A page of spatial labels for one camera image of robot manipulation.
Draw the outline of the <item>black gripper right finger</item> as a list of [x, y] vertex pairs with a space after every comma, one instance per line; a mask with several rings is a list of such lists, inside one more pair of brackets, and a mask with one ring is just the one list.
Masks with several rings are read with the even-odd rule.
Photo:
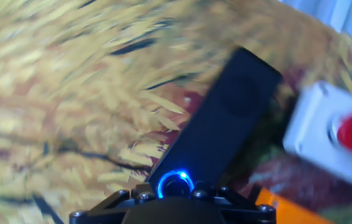
[[244, 197], [229, 187], [215, 189], [210, 185], [196, 185], [190, 198], [214, 205], [227, 223], [276, 224], [276, 209], [273, 206], [256, 205], [261, 191], [261, 187], [254, 186], [248, 197]]

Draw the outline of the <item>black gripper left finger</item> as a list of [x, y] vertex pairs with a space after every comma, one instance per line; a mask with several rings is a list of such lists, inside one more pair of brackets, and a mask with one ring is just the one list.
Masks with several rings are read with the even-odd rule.
[[89, 210], [69, 214], [69, 224], [120, 224], [128, 210], [156, 198], [148, 183], [138, 184], [132, 190], [121, 189]]

